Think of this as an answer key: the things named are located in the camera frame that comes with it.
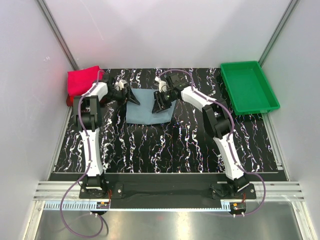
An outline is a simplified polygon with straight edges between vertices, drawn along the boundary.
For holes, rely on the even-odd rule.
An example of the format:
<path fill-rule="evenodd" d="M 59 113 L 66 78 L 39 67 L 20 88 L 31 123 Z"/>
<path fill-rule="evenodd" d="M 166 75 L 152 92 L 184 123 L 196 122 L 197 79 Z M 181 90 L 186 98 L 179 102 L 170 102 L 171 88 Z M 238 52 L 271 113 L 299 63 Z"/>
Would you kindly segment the grey blue t shirt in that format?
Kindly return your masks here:
<path fill-rule="evenodd" d="M 169 109 L 159 113 L 152 113 L 155 99 L 153 89 L 133 88 L 133 94 L 140 102 L 140 105 L 132 102 L 126 104 L 126 123 L 136 125 L 157 125 L 165 124 L 171 121 L 176 101 L 172 102 Z"/>

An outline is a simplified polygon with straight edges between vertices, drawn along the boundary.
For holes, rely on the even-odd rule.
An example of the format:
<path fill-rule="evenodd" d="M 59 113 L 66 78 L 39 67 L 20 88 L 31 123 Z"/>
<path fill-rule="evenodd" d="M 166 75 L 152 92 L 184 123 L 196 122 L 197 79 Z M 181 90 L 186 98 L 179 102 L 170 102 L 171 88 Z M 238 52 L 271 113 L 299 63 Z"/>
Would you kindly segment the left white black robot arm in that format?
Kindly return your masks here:
<path fill-rule="evenodd" d="M 126 80 L 116 81 L 107 74 L 73 100 L 73 122 L 84 147 L 85 172 L 80 177 L 80 197 L 103 198 L 110 194 L 100 156 L 99 134 L 102 125 L 101 101 L 131 102 L 140 105 Z"/>

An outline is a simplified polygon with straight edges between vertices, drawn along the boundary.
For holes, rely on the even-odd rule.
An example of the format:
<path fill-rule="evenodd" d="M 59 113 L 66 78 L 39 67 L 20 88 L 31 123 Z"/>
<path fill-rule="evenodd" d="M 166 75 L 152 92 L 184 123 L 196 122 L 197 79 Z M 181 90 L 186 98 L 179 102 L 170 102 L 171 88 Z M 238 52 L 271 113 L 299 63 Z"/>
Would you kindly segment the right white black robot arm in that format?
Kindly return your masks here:
<path fill-rule="evenodd" d="M 192 83 L 175 73 L 167 75 L 166 80 L 156 76 L 154 81 L 158 90 L 153 94 L 152 113 L 169 109 L 175 100 L 189 103 L 201 111 L 204 130 L 218 147 L 227 177 L 227 185 L 219 195 L 225 197 L 228 194 L 235 199 L 243 195 L 249 186 L 249 180 L 234 144 L 234 123 L 228 105 L 200 92 Z"/>

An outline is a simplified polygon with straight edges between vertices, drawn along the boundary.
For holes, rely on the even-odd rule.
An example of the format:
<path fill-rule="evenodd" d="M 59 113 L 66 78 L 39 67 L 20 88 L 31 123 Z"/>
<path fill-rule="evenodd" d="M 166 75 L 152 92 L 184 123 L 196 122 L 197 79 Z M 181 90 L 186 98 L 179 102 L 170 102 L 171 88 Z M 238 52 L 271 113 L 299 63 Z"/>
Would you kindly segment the folded pink t shirt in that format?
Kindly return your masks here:
<path fill-rule="evenodd" d="M 67 93 L 70 97 L 86 93 L 97 79 L 101 79 L 103 72 L 96 65 L 82 70 L 67 73 Z"/>

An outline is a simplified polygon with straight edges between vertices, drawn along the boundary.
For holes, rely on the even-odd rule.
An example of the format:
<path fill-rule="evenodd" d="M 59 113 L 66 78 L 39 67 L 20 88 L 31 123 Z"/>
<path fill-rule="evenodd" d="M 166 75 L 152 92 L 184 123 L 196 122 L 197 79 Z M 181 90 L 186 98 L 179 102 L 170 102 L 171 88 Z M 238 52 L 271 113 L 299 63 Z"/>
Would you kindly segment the green plastic tray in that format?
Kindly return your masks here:
<path fill-rule="evenodd" d="M 266 114 L 280 108 L 258 61 L 222 63 L 220 73 L 237 116 Z"/>

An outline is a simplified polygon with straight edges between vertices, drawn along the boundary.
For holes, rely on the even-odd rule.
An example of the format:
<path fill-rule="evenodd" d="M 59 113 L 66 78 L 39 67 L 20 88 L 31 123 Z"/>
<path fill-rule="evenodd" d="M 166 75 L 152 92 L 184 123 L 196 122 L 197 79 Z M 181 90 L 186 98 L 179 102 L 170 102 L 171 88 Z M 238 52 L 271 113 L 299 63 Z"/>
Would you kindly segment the black mounting base plate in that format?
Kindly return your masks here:
<path fill-rule="evenodd" d="M 250 183 L 240 192 L 232 192 L 227 183 L 219 182 L 106 182 L 102 189 L 94 192 L 92 187 L 83 186 L 80 196 L 86 198 L 107 197 L 123 199 L 131 196 L 195 196 L 214 200 L 255 200 L 255 187 Z"/>

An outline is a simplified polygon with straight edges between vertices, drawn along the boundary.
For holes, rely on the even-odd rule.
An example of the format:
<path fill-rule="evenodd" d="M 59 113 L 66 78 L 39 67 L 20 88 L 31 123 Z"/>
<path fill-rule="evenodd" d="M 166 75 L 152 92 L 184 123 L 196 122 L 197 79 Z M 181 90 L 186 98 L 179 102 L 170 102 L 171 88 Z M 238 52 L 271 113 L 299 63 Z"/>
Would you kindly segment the aluminium frame rail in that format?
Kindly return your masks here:
<path fill-rule="evenodd" d="M 226 182 L 110 182 L 109 193 L 93 190 L 89 187 L 72 185 L 70 181 L 41 181 L 35 191 L 34 200 L 59 200 L 64 195 L 67 199 L 107 198 L 124 199 L 126 197 L 205 197 L 220 201 L 260 201 L 269 202 L 293 201 L 301 202 L 304 196 L 297 182 L 265 183 L 251 182 L 238 193 L 231 193 Z"/>

